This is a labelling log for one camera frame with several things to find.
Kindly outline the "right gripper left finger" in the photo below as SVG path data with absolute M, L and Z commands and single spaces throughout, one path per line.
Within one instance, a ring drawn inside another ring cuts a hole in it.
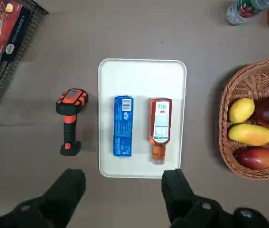
M 81 169 L 67 169 L 43 194 L 0 216 L 0 228 L 65 228 L 86 190 Z

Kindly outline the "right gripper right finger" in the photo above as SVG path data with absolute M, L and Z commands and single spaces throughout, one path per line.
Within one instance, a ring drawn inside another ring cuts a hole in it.
M 161 190 L 172 228 L 269 228 L 257 210 L 228 213 L 217 201 L 195 195 L 180 169 L 164 171 Z

